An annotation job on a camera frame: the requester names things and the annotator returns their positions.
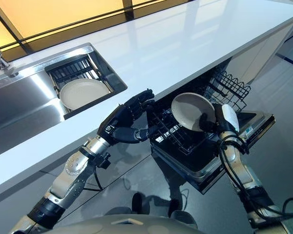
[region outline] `dishwasher rack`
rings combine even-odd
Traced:
[[[214,70],[205,74],[205,77],[196,79],[202,79],[202,82],[194,87],[188,85],[188,89],[181,87],[181,91],[174,96],[183,92],[194,92],[204,96],[211,103],[230,105],[237,114],[246,107],[243,99],[249,94],[251,87],[228,75],[226,71]],[[194,132],[181,126],[171,112],[172,98],[166,100],[166,108],[160,106],[149,114],[149,125],[159,127],[152,139],[159,144],[177,146],[184,155],[189,156],[204,141],[212,139],[214,134]]]

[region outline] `black glove hand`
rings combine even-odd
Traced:
[[[152,108],[154,94],[147,89],[119,105],[99,126],[98,135],[110,145],[118,142],[139,143],[146,140],[149,130],[132,129],[131,125],[142,113]]]

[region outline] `black cable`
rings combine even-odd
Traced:
[[[226,149],[226,146],[225,145],[232,145],[233,147],[237,148],[238,150],[240,150],[240,147],[236,147],[236,144],[232,144],[232,141],[227,141],[225,142],[226,139],[228,138],[236,138],[238,139],[241,143],[242,143],[242,147],[245,148],[245,152],[248,153],[248,148],[247,148],[247,145],[246,143],[242,140],[242,138],[240,138],[239,136],[236,136],[236,135],[230,135],[230,136],[226,136],[225,138],[223,138],[220,143],[218,144],[218,150],[219,150],[219,153],[220,153],[220,160],[224,166],[224,169],[225,171],[227,172],[229,178],[231,179],[231,181],[236,185],[236,187],[240,190],[241,193],[244,193],[244,195],[246,196],[246,198],[249,199],[249,202],[250,202],[250,205],[253,207],[255,213],[261,217],[262,219],[264,220],[270,220],[270,221],[282,221],[282,220],[285,220],[285,219],[289,219],[289,218],[293,218],[293,213],[286,213],[285,210],[286,210],[286,206],[287,204],[290,202],[290,201],[293,201],[293,197],[291,198],[288,198],[284,204],[283,204],[283,209],[282,209],[282,212],[280,211],[276,211],[270,207],[267,207],[267,206],[262,206],[261,204],[259,204],[258,202],[254,201],[248,194],[247,190],[245,189],[243,183],[241,182],[241,180],[239,179],[238,175],[235,173],[235,171],[233,170],[230,162],[228,161],[227,159],[227,156],[226,156],[226,152],[225,152],[225,149]],[[225,158],[225,161],[230,169],[230,171],[232,172],[232,174],[234,175],[235,179],[233,178],[233,176],[231,175],[230,171],[228,170],[227,166],[225,165],[224,163],[224,158]],[[264,208],[268,211],[271,211],[273,213],[276,213],[278,215],[280,215],[280,217],[269,217],[269,216],[265,216],[263,214],[261,214],[258,210],[260,208]]]
[[[97,167],[96,167],[96,166],[93,167],[93,174],[94,174],[94,177],[95,177],[95,179],[96,179],[96,182],[97,182],[97,184],[98,184],[100,190],[102,191],[103,188],[102,188],[102,186],[101,186],[101,184],[100,184],[100,182],[99,182],[99,178],[98,178],[98,175],[97,175]]]
[[[221,150],[222,150],[224,156],[226,155],[226,153],[225,153],[225,150],[223,149],[222,145],[223,145],[223,142],[224,142],[226,139],[230,138],[230,137],[237,138],[239,141],[241,141],[241,142],[243,143],[243,140],[242,140],[240,137],[238,137],[238,136],[231,135],[231,136],[227,136],[227,137],[225,137],[225,138],[223,139],[223,141],[221,142],[221,144],[220,144],[220,147],[221,147]],[[227,159],[226,156],[225,156],[225,160],[226,160],[226,162],[227,162],[227,164],[228,164],[230,170],[232,171],[232,173],[234,174],[234,176],[235,176],[236,179],[238,180],[238,183],[239,183],[239,185],[240,185],[240,186],[239,186],[239,187],[240,187],[239,189],[240,189],[240,190],[242,189],[241,191],[244,192],[245,195],[246,195],[248,198],[250,198],[250,196],[247,194],[247,190],[244,188],[243,183],[241,182],[241,180],[239,179],[239,177],[237,176],[237,174],[235,173],[235,171],[234,171],[233,168],[231,167],[231,164],[229,163],[229,161],[228,161],[228,159]],[[252,199],[250,199],[250,204],[251,204],[251,206],[254,208],[255,213],[256,213],[258,216],[260,216],[261,218],[265,219],[265,220],[282,221],[282,220],[285,220],[285,219],[288,219],[288,218],[292,218],[292,217],[293,217],[293,213],[284,213],[284,212],[276,211],[276,210],[274,210],[274,209],[272,209],[272,208],[270,208],[270,207],[267,207],[267,206],[264,206],[264,207],[263,207],[262,204],[260,204],[260,203],[258,203],[258,202],[256,202],[256,201],[254,201],[254,200],[252,200]],[[265,208],[266,210],[271,211],[271,212],[273,212],[273,213],[276,213],[276,214],[280,215],[281,217],[267,217],[267,216],[264,216],[264,215],[262,215],[261,213],[258,212],[258,209],[260,209],[260,208]]]
[[[89,190],[89,191],[94,191],[94,192],[101,192],[101,189],[89,189],[89,188],[84,188],[84,190]]]

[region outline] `silver arm segment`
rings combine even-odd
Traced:
[[[224,139],[225,137],[232,136],[234,134],[235,134],[234,132],[225,131],[220,134],[220,138]],[[237,141],[237,139],[233,138],[233,137],[229,137],[226,140],[227,141],[230,141],[230,140]],[[226,153],[226,157],[227,157],[232,169],[237,174],[238,178],[241,180],[241,182],[246,190],[262,188],[262,184],[261,184],[260,180],[257,178],[256,174],[254,173],[254,171],[250,167],[248,167],[246,164],[242,163],[241,158],[240,158],[240,152],[234,146],[228,145],[227,149],[225,149],[225,153]],[[231,181],[231,183],[232,183],[235,191],[237,192],[237,194],[239,196],[241,196],[240,189],[237,188],[237,186],[232,181]],[[274,210],[279,210],[279,208],[273,204],[270,205],[269,208],[272,208]],[[278,217],[279,216],[278,214],[271,212],[265,208],[260,208],[260,209],[258,209],[258,211],[264,216],[269,216],[269,217]],[[260,225],[260,224],[265,223],[265,220],[263,218],[261,218],[260,216],[258,216],[255,211],[248,212],[247,216],[248,216],[248,220],[251,224]],[[278,224],[274,224],[274,225],[271,225],[271,226],[268,226],[265,228],[257,229],[255,231],[255,233],[257,233],[257,234],[275,234],[275,233],[288,234],[289,231],[284,226],[284,224],[282,222],[280,222]]]
[[[86,181],[93,174],[93,169],[96,166],[94,157],[103,154],[109,146],[109,143],[100,136],[87,141],[83,151],[79,150],[69,157],[63,171],[54,180],[42,200],[63,213],[80,195]],[[44,221],[38,223],[29,217],[32,213],[38,212],[35,208],[29,215],[23,216],[9,233],[14,234],[21,231],[25,234],[36,234],[48,231],[50,227],[43,226]]]

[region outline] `sink basin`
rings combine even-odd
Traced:
[[[59,89],[54,82],[54,71],[78,59],[87,59],[89,66],[110,92],[76,110],[67,109],[59,99]],[[79,72],[76,78],[84,76]],[[73,117],[127,86],[92,47],[90,43],[47,57],[0,77],[0,154]]]

